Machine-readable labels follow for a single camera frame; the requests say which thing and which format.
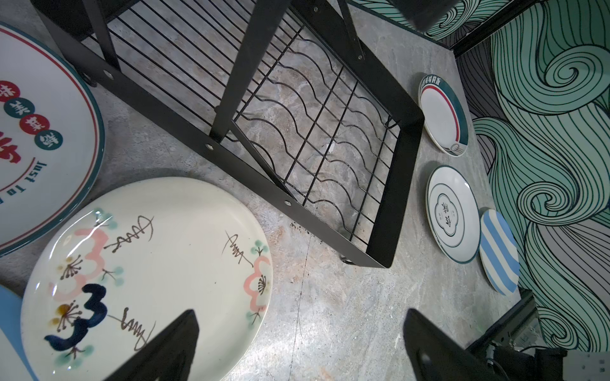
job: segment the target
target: plate with red stripe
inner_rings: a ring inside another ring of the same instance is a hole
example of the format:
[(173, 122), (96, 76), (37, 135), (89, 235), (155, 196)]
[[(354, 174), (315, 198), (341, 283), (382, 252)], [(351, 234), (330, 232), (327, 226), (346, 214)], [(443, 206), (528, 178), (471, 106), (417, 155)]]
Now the plate with red stripe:
[(420, 82), (419, 106), (434, 144), (451, 156), (464, 154), (468, 147), (468, 123), (451, 86), (434, 74), (425, 76)]
[(104, 126), (66, 61), (0, 23), (0, 257), (63, 221), (98, 174)]

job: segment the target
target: black metal dish rack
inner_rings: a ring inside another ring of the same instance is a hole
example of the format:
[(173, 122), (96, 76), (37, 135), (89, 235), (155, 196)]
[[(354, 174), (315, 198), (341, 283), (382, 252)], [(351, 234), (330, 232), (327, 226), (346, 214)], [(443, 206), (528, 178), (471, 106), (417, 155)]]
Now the black metal dish rack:
[(423, 115), (350, 17), (344, 22), (326, 0), (32, 3), (90, 85), (216, 164), (345, 263), (390, 267)]

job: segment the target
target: green wave pattern wallpaper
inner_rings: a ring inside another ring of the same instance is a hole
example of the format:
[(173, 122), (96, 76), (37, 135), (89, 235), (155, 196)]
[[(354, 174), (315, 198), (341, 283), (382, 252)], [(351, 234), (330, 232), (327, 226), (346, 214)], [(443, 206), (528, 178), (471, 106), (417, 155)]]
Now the green wave pattern wallpaper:
[(457, 60), (552, 346), (610, 351), (610, 4), (547, 0)]
[[(447, 46), (462, 39), (483, 21), (502, 9), (511, 0), (460, 0), (423, 35)], [(415, 30), (402, 14), (386, 0), (348, 0), (352, 5), (385, 18), (395, 24)]]

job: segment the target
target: white chinese character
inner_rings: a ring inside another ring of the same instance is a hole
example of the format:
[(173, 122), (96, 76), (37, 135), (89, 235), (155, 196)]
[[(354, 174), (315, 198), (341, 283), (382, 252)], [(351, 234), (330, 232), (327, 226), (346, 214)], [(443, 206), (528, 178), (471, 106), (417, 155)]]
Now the white chinese character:
[(35, 116), (31, 116), (30, 118), (28, 118), (26, 120), (26, 124), (29, 124), (32, 130), (34, 131), (42, 130), (43, 127), (42, 124), (38, 122), (38, 119), (36, 119)]
[(15, 101), (14, 103), (10, 103), (10, 106), (17, 111), (17, 114), (23, 115), (24, 112), (30, 112), (30, 109), (26, 106), (22, 105), (20, 101)]
[(42, 135), (40, 141), (48, 147), (53, 147), (53, 144), (59, 144), (59, 140), (57, 140), (55, 134), (52, 132), (48, 133), (48, 135)]
[(13, 96), (15, 95), (15, 91), (8, 87), (7, 85), (0, 85), (0, 96)]

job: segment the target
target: oval plate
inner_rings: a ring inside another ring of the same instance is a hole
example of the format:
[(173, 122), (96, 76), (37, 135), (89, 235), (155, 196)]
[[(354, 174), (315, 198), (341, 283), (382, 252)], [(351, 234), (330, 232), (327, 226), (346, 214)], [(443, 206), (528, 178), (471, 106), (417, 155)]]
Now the oval plate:
[(271, 297), (265, 235), (229, 193), (164, 177), (111, 191), (43, 251), (21, 311), (40, 380), (102, 380), (194, 309), (191, 380), (220, 380), (241, 359)]
[(451, 86), (439, 76), (425, 76), (419, 86), (419, 106), (434, 144), (446, 154), (463, 155), (468, 148), (468, 122)]
[(441, 165), (426, 187), (428, 223), (440, 249), (458, 263), (474, 259), (481, 241), (475, 195), (455, 168)]
[(41, 237), (84, 199), (104, 126), (86, 84), (46, 46), (0, 23), (0, 257)]
[(21, 298), (0, 286), (0, 369), (2, 380), (36, 380), (19, 335)]
[(519, 253), (511, 228), (493, 209), (481, 216), (481, 244), (479, 247), (485, 273), (492, 286), (502, 295), (510, 295), (519, 284)]

